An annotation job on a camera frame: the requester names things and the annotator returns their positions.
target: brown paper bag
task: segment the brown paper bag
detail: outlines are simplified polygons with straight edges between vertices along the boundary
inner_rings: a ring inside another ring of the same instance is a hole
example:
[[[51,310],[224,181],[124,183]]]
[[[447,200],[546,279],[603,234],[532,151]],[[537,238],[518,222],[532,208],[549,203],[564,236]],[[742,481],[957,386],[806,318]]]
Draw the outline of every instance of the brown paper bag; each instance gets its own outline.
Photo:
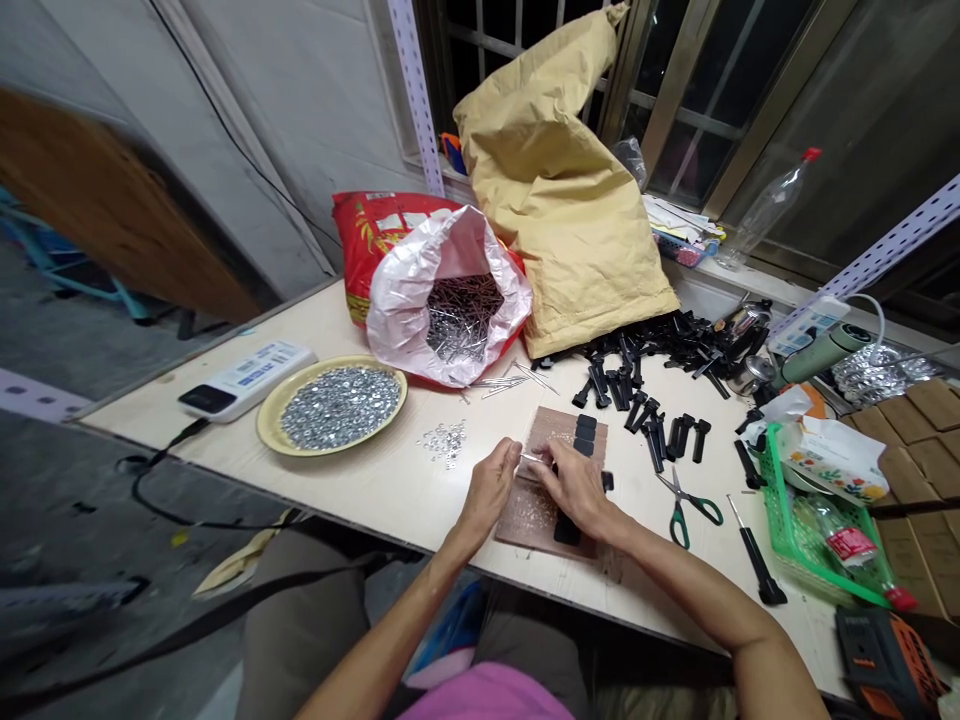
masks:
[[[533,286],[531,357],[680,307],[636,181],[577,118],[625,5],[564,25],[454,108],[470,181]]]

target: table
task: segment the table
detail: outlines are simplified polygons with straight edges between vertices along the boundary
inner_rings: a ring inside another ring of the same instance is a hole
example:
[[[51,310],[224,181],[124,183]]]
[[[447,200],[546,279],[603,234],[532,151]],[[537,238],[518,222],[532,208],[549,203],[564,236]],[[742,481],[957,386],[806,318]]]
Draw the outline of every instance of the table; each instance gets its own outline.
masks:
[[[139,387],[108,398],[76,422],[147,448],[164,447],[190,422],[177,407],[179,395],[277,339],[310,347],[321,360],[369,353],[363,331],[350,322],[341,281],[254,321],[225,342]],[[508,367],[514,358],[529,365],[522,343],[516,343],[488,374],[515,374]],[[412,381],[407,402],[390,427],[368,442],[326,457],[290,458],[271,452],[257,438],[256,411],[229,425],[208,428],[178,446],[172,455],[337,522],[433,552],[460,512],[474,464],[501,437],[524,440],[540,405],[579,412],[570,399],[583,386],[586,360],[564,360],[545,374],[559,396],[528,381],[488,399],[481,399],[485,390],[468,390],[467,404],[455,391],[437,391]],[[691,433],[687,455],[677,469],[687,492],[711,498],[720,506],[724,524],[715,527],[699,513],[688,511],[690,551],[757,598],[757,579],[724,497],[733,494],[771,572],[789,598],[788,604],[768,608],[769,612],[790,634],[817,687],[849,698],[834,629],[835,608],[782,576],[770,547],[763,498],[746,491],[733,447],[734,428],[743,421],[746,402],[736,396],[724,400],[706,378],[695,381],[679,369],[666,369],[662,358],[645,358],[643,377],[644,390],[660,401],[668,422],[688,412],[713,425],[703,463],[690,459]],[[674,498],[654,476],[642,435],[623,429],[626,414],[612,406],[599,411],[588,405],[586,412],[610,426],[606,467],[616,477],[610,498],[639,522],[669,538]],[[466,421],[466,439],[456,467],[448,470],[439,458],[431,461],[432,454],[417,441],[440,423],[461,420]],[[722,652],[642,571],[612,552],[591,564],[489,539],[472,565],[629,627]]]

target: scissors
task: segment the scissors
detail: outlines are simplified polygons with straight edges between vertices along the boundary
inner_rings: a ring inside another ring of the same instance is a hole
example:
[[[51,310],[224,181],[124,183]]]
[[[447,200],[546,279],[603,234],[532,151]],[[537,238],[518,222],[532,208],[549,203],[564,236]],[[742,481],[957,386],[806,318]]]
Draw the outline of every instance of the scissors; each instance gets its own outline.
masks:
[[[688,495],[680,487],[680,478],[677,477],[677,469],[673,468],[673,482],[667,482],[667,479],[663,475],[657,475],[660,478],[660,481],[670,488],[671,492],[677,497],[677,502],[673,506],[673,517],[670,518],[670,538],[684,550],[690,549],[690,536],[687,534],[687,521],[683,517],[683,506],[680,505],[681,500],[686,500],[691,505],[693,505],[697,510],[703,514],[714,525],[723,525],[723,514],[720,512],[720,508],[717,507],[716,503],[712,500],[707,500],[706,498],[698,498],[693,495]],[[683,532],[683,542],[677,538],[677,526],[680,526],[681,532]]]

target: screwdriver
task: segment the screwdriver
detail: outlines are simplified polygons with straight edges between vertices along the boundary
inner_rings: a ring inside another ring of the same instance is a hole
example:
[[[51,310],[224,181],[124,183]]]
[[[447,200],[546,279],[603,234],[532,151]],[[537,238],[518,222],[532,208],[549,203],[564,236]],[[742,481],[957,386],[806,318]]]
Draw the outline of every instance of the screwdriver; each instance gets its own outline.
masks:
[[[753,537],[753,531],[743,524],[740,513],[737,512],[737,506],[733,504],[733,498],[730,497],[729,493],[727,493],[727,500],[730,501],[733,514],[737,516],[740,537],[743,538],[743,544],[747,546],[747,554],[750,556],[754,572],[757,573],[757,580],[760,583],[760,602],[764,605],[783,605],[787,602],[787,596],[783,594],[783,590],[780,589],[777,581],[767,570],[767,564],[763,561],[763,555],[760,554],[760,548],[757,546],[756,538]]]

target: green thermos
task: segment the green thermos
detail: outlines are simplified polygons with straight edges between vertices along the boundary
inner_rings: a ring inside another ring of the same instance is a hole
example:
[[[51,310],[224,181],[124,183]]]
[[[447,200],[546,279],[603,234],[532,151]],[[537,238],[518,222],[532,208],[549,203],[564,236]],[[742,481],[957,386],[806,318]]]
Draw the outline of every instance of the green thermos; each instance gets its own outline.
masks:
[[[840,323],[803,350],[788,357],[773,381],[774,389],[779,390],[785,385],[809,380],[871,342],[873,336],[866,330],[849,323]]]

